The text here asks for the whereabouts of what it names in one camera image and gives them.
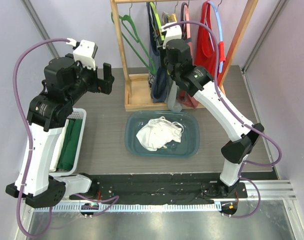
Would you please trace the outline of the dark green hanger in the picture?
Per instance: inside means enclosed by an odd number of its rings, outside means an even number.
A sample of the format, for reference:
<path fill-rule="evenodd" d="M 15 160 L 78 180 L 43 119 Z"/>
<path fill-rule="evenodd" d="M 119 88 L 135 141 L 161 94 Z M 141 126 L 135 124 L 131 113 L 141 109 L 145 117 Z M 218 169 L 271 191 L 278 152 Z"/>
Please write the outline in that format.
<path fill-rule="evenodd" d="M 144 43 L 142 42 L 132 18 L 127 14 L 125 14 L 123 16 L 118 15 L 118 18 L 120 20 L 121 25 L 127 31 L 128 35 L 132 38 L 132 40 L 135 43 L 137 43 L 141 47 L 141 49 L 143 50 L 143 52 L 144 52 L 145 56 L 147 57 L 148 61 L 145 61 L 143 59 L 143 57 L 140 55 L 140 53 L 137 51 L 137 49 L 132 45 L 130 40 L 121 31 L 121 35 L 122 35 L 123 39 L 129 45 L 129 47 L 132 49 L 132 51 L 135 53 L 135 55 L 141 61 L 141 63 L 149 70 L 149 72 L 152 73 L 152 74 L 155 74 L 157 72 L 155 62 L 151 58 L 151 56 L 149 55 L 149 52 L 147 51 L 147 48 L 145 47 Z"/>

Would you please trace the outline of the navy blue tank top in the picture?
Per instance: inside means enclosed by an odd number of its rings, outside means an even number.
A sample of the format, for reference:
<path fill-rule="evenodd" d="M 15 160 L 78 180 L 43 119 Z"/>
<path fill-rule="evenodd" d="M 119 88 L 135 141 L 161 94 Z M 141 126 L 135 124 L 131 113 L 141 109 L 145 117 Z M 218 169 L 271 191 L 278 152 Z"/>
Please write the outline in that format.
<path fill-rule="evenodd" d="M 167 96 L 167 71 L 159 69 L 156 76 L 148 73 L 150 97 L 153 103 L 164 103 Z"/>

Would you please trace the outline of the white tank top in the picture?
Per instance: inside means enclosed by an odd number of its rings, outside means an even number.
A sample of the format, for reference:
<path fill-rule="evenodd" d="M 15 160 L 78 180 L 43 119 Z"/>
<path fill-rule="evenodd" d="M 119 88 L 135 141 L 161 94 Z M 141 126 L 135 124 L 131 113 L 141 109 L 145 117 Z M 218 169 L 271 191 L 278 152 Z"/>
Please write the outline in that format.
<path fill-rule="evenodd" d="M 141 146 L 155 152 L 167 143 L 181 143 L 184 126 L 177 121 L 169 121 L 165 116 L 150 119 L 136 134 Z"/>

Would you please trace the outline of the lime green hanger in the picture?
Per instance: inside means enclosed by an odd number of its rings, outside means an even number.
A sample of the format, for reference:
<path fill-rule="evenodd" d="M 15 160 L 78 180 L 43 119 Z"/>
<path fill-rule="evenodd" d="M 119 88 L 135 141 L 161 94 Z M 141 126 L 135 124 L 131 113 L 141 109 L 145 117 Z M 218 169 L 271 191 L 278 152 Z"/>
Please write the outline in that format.
<path fill-rule="evenodd" d="M 159 69 L 166 69 L 163 43 L 165 36 L 161 32 L 161 20 L 154 2 L 146 3 L 149 20 L 149 67 L 150 74 L 156 76 Z"/>

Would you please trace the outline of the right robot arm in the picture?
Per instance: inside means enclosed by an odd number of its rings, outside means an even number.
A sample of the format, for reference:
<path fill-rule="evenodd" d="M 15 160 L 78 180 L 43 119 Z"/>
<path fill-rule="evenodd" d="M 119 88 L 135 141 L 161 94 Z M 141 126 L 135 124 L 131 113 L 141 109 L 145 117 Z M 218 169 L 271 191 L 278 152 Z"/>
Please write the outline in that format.
<path fill-rule="evenodd" d="M 162 57 L 163 65 L 176 85 L 205 106 L 229 137 L 229 142 L 221 148 L 224 164 L 217 190 L 222 197 L 230 197 L 239 183 L 241 165 L 252 152 L 264 127 L 245 118 L 218 89 L 212 75 L 204 67 L 193 64 L 190 46 L 184 40 L 168 41 Z"/>

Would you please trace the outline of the grey tank top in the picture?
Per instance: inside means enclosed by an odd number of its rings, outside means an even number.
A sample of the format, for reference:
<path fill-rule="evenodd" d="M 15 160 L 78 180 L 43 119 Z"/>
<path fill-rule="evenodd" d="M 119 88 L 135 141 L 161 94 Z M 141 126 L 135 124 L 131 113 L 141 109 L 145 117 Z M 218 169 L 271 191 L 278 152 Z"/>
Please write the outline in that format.
<path fill-rule="evenodd" d="M 167 24 L 166 19 L 167 12 L 162 13 L 162 24 Z M 168 80 L 167 80 L 167 97 L 165 100 L 165 103 L 167 104 L 167 107 L 169 110 L 173 112 L 180 112 L 182 110 L 182 105 L 177 100 L 177 94 L 178 94 L 178 87 L 175 83 L 175 81 L 172 80 L 171 76 L 168 74 Z"/>

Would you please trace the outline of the yellow hanger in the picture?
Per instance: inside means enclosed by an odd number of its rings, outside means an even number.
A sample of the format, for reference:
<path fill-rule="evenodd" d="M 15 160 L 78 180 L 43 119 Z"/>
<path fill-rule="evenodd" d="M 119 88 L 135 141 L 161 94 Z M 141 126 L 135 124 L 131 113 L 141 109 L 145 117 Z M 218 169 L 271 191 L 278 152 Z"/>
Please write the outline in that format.
<path fill-rule="evenodd" d="M 167 19 L 167 22 L 168 23 L 175 23 L 177 22 L 177 17 L 176 17 L 176 14 L 175 13 L 167 13 L 166 14 L 166 19 Z"/>

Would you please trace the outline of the pink tank top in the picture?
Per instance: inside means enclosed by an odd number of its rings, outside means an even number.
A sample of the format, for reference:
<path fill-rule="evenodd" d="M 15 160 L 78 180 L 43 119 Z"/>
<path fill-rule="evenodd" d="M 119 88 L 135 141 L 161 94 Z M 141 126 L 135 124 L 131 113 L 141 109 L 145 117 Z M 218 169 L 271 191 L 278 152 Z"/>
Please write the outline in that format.
<path fill-rule="evenodd" d="M 187 44 L 189 45 L 190 47 L 190 54 L 193 58 L 193 55 L 194 55 L 194 51 L 193 51 L 193 43 L 192 43 L 192 39 L 191 39 L 191 42 L 187 42 Z M 198 107 L 198 104 L 199 102 L 192 96 L 190 96 L 186 91 L 181 91 L 180 92 L 180 95 L 179 95 L 179 100 L 181 101 L 182 104 L 184 104 L 185 106 L 187 107 L 190 107 L 190 108 L 197 108 Z"/>

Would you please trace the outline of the pink hanger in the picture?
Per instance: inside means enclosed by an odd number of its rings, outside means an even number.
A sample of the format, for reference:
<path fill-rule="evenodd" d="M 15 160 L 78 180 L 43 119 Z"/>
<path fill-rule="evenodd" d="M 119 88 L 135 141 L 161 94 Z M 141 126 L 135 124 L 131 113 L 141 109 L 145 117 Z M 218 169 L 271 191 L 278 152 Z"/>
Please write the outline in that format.
<path fill-rule="evenodd" d="M 183 2 L 181 5 L 181 15 L 180 15 L 181 21 L 189 21 L 189 9 L 188 4 L 186 2 Z M 190 25 L 187 23 L 184 23 L 181 25 L 182 29 L 182 38 L 186 40 L 187 42 L 191 42 L 191 33 L 190 33 Z"/>

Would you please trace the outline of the red tank top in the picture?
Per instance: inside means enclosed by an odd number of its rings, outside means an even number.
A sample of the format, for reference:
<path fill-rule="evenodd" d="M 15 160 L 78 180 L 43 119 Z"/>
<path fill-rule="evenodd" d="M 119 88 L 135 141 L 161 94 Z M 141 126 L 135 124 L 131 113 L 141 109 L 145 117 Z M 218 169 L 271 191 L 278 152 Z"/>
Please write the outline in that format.
<path fill-rule="evenodd" d="M 205 25 L 205 3 L 202 5 L 201 19 L 200 23 Z M 208 32 L 207 29 L 203 27 L 198 28 L 197 34 L 197 45 L 196 45 L 196 57 L 194 63 L 199 66 L 206 68 L 212 76 L 214 73 L 217 73 L 217 76 L 220 73 L 215 71 L 216 63 L 216 48 L 214 45 L 213 37 Z"/>

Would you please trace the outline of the light blue hanger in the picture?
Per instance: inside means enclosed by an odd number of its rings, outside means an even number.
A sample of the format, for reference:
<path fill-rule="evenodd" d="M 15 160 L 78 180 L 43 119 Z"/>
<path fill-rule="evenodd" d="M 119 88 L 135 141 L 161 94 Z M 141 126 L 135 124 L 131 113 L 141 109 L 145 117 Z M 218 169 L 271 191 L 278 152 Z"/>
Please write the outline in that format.
<path fill-rule="evenodd" d="M 219 42 L 218 42 L 218 49 L 219 49 L 219 68 L 218 72 L 222 73 L 223 65 L 225 62 L 225 55 L 224 55 L 224 41 L 223 41 L 223 32 L 222 32 L 222 25 L 220 20 L 220 15 L 218 12 L 218 8 L 212 1 L 207 1 L 205 3 L 205 25 L 208 26 L 211 29 L 211 23 L 210 23 L 210 9 L 213 9 L 217 21 L 217 27 L 218 27 L 218 34 L 219 34 Z"/>

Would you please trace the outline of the green folded cloth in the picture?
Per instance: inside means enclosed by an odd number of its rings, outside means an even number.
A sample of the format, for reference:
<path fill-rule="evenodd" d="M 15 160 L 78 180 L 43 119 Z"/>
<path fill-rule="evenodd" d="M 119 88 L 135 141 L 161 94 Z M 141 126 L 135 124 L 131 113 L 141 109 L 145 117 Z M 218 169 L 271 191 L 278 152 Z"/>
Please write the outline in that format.
<path fill-rule="evenodd" d="M 57 169 L 70 171 L 74 166 L 82 119 L 70 119 Z"/>

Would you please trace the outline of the white plastic basket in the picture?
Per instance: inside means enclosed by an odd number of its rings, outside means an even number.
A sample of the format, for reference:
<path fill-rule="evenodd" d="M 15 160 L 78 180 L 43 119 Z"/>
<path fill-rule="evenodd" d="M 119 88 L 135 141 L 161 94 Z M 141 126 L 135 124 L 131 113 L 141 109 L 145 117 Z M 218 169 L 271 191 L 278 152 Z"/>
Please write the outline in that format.
<path fill-rule="evenodd" d="M 72 114 L 67 117 L 54 148 L 50 164 L 51 176 L 69 176 L 76 171 L 86 117 L 87 112 L 83 108 L 74 108 Z"/>

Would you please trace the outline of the teal plastic tub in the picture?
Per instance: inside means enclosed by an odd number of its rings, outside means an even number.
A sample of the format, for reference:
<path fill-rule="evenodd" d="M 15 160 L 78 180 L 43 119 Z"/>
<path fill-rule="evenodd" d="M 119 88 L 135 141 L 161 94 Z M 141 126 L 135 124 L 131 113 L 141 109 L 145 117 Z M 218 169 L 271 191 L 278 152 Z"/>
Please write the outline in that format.
<path fill-rule="evenodd" d="M 189 158 L 200 145 L 199 125 L 186 112 L 137 111 L 126 123 L 125 147 L 135 155 Z"/>

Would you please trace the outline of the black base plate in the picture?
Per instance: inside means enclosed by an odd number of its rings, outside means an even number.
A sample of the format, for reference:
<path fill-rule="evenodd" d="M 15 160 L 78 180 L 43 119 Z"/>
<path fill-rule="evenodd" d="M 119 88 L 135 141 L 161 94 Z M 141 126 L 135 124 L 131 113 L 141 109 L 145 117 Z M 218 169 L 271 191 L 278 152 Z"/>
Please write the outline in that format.
<path fill-rule="evenodd" d="M 212 199 L 245 199 L 245 184 L 224 187 L 218 173 L 97 174 L 89 195 L 106 200 L 119 196 L 125 205 L 197 204 Z"/>

